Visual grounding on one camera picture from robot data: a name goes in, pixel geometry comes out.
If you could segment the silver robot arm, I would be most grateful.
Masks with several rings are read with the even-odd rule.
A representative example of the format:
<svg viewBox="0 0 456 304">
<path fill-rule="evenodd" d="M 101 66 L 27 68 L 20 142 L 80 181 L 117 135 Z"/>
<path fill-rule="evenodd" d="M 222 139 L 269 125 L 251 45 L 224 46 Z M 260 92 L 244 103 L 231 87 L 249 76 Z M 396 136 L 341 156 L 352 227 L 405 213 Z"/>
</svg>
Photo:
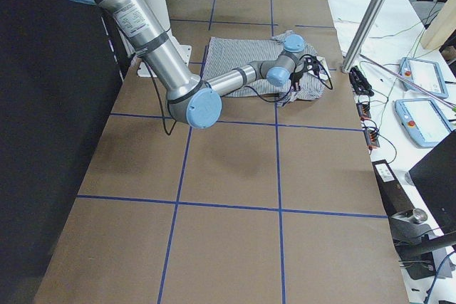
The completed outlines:
<svg viewBox="0 0 456 304">
<path fill-rule="evenodd" d="M 259 79 L 276 87 L 296 88 L 310 61 L 304 54 L 306 43 L 296 34 L 288 36 L 273 61 L 253 61 L 240 68 L 203 80 L 192 73 L 167 31 L 146 0 L 71 0 L 93 4 L 106 10 L 135 49 L 152 78 L 158 78 L 167 93 L 167 110 L 177 122 L 204 129 L 218 121 L 223 95 Z"/>
</svg>

